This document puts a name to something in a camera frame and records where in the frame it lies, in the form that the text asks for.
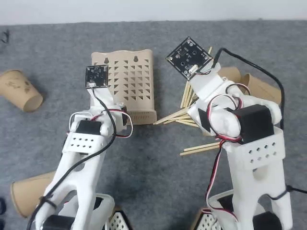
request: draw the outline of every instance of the white wall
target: white wall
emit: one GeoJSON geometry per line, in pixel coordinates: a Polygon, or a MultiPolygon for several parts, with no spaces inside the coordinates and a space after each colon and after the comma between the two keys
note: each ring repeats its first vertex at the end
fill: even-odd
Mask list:
{"type": "Polygon", "coordinates": [[[307,19],[307,0],[0,0],[0,24],[307,19]]]}

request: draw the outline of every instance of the black circuit board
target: black circuit board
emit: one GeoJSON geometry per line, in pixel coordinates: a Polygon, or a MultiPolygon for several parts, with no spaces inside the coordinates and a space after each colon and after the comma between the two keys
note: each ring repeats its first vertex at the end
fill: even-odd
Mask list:
{"type": "Polygon", "coordinates": [[[87,89],[108,87],[108,65],[87,66],[85,73],[85,87],[87,89]]]}
{"type": "Polygon", "coordinates": [[[192,67],[195,69],[197,65],[199,71],[212,60],[212,57],[192,38],[187,37],[166,60],[189,81],[196,75],[194,71],[190,73],[189,70],[192,67]]]}

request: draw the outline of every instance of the gray felt mat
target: gray felt mat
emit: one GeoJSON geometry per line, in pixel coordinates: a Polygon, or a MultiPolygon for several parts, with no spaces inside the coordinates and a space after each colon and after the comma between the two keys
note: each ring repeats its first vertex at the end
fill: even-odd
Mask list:
{"type": "MultiPolygon", "coordinates": [[[[94,51],[151,49],[154,54],[155,108],[158,117],[178,110],[184,78],[165,57],[190,35],[213,53],[224,46],[267,68],[286,91],[284,160],[289,184],[307,189],[307,22],[142,22],[10,26],[0,71],[21,69],[45,100],[23,113],[0,97],[0,196],[8,210],[6,230],[25,229],[15,212],[10,183],[56,169],[71,113],[89,107],[84,70],[94,51]]],[[[223,66],[265,76],[223,55],[223,66]]],[[[179,157],[186,147],[212,142],[194,127],[171,123],[137,126],[129,139],[109,149],[97,191],[114,197],[135,230],[186,230],[199,208],[216,151],[179,157]]],[[[231,188],[223,154],[213,194],[231,188]]],[[[294,229],[306,229],[307,197],[292,193],[294,229]]]]}

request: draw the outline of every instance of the beige plastic basket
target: beige plastic basket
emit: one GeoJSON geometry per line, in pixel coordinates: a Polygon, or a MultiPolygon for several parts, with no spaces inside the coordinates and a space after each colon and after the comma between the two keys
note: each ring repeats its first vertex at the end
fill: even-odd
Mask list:
{"type": "Polygon", "coordinates": [[[153,52],[92,53],[92,65],[109,65],[108,86],[116,103],[123,102],[136,125],[157,121],[154,110],[153,52]]]}

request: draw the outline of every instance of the brown paper cup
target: brown paper cup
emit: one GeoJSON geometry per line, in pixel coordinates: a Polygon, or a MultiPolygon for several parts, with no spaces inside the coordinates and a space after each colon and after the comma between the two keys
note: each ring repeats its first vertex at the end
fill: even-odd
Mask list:
{"type": "Polygon", "coordinates": [[[236,67],[223,67],[218,71],[218,74],[221,77],[227,77],[228,80],[233,81],[234,83],[241,82],[241,74],[236,67]]]}
{"type": "Polygon", "coordinates": [[[11,197],[16,211],[24,218],[30,216],[39,198],[51,183],[55,172],[28,178],[11,184],[11,197]]]}
{"type": "Polygon", "coordinates": [[[259,97],[280,104],[282,100],[281,92],[279,89],[269,85],[266,82],[253,77],[251,74],[246,74],[242,77],[242,84],[246,85],[254,97],[259,97]]]}
{"type": "Polygon", "coordinates": [[[24,112],[36,110],[43,102],[42,95],[19,70],[0,75],[0,94],[24,112]]]}

